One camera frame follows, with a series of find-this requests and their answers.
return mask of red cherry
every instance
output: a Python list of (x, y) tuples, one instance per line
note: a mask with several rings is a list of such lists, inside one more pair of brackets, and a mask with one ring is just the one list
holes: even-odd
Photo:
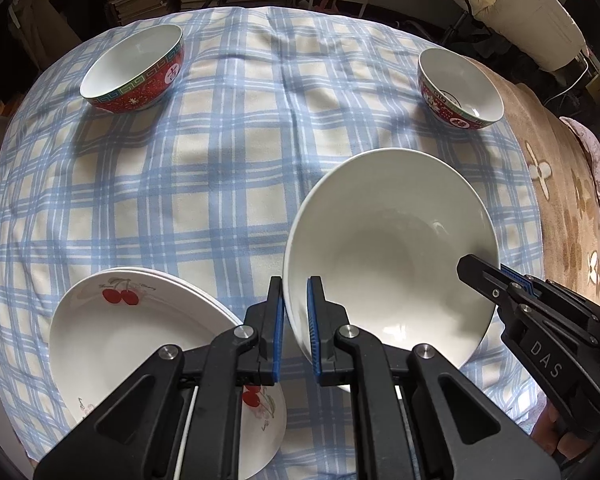
[(258, 394), (255, 392), (244, 392), (242, 394), (242, 402), (244, 402), (247, 406), (251, 406), (252, 408), (257, 408), (260, 405), (260, 399), (258, 398)]
[(102, 296), (109, 303), (120, 303), (122, 295), (115, 288), (105, 288), (102, 291)]
[(120, 295), (122, 296), (122, 299), (125, 301), (125, 303), (128, 305), (137, 305), (140, 301), (138, 295), (132, 290), (123, 290), (122, 292), (120, 292)]

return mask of blue and white checkered cloth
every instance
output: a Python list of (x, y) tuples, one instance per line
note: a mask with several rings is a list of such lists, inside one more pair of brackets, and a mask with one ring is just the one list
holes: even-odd
[[(90, 65), (155, 23), (179, 24), (186, 41), (167, 95), (122, 115), (89, 106), (78, 88)], [(356, 153), (401, 146), (449, 163), (486, 204), (503, 263), (542, 275), (522, 150), (506, 120), (466, 131), (430, 113), (416, 85), (428, 46), (361, 20), (225, 7), (108, 30), (40, 77), (0, 154), (0, 395), (33, 459), (75, 423), (48, 361), (51, 317), (72, 284), (107, 267), (153, 267), (244, 316), (282, 272), (302, 199)], [(522, 421), (536, 385), (501, 330), (496, 317), (463, 371)], [(288, 427), (257, 478), (353, 478), (348, 394), (318, 388), (293, 339), (285, 346)]]

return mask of tablecloth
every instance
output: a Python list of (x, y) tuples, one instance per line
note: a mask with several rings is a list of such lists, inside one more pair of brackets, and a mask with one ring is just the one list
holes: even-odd
[[(129, 114), (90, 107), (78, 93), (89, 66), (155, 23), (184, 30), (186, 58), (167, 95)], [(302, 199), (355, 153), (401, 146), (449, 163), (484, 201), (503, 263), (542, 275), (522, 150), (506, 120), (465, 131), (430, 113), (416, 84), (429, 46), (362, 20), (225, 7), (108, 30), (46, 70), (0, 154), (0, 394), (33, 459), (75, 423), (48, 362), (50, 321), (72, 284), (107, 267), (153, 267), (241, 317), (282, 272)], [(501, 330), (495, 317), (463, 371), (521, 421), (536, 385)], [(257, 478), (349, 478), (348, 395), (318, 388), (290, 338), (282, 379), (285, 440)]]

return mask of chinese porcelain bowl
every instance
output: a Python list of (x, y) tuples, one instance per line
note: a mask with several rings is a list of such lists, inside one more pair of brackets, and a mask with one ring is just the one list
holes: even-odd
[(80, 95), (109, 112), (130, 112), (154, 104), (182, 67), (182, 29), (155, 25), (112, 46), (90, 67)]
[(489, 78), (450, 50), (428, 48), (420, 53), (418, 84), (436, 117), (458, 128), (478, 130), (504, 115), (502, 98)]

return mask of white plate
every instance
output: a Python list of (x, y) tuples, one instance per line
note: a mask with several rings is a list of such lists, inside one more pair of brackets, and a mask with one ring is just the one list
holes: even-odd
[[(157, 272), (105, 270), (78, 282), (58, 304), (49, 336), (50, 366), (75, 420), (84, 418), (160, 346), (196, 348), (240, 324), (208, 294)], [(286, 429), (280, 385), (263, 386), (256, 396), (257, 407), (242, 406), (240, 480), (270, 462)]]
[(479, 345), (494, 305), (458, 279), (474, 253), (500, 265), (489, 215), (462, 176), (399, 148), (354, 156), (324, 176), (286, 243), (283, 291), (300, 348), (311, 358), (306, 280), (386, 344), (430, 343), (456, 367)]

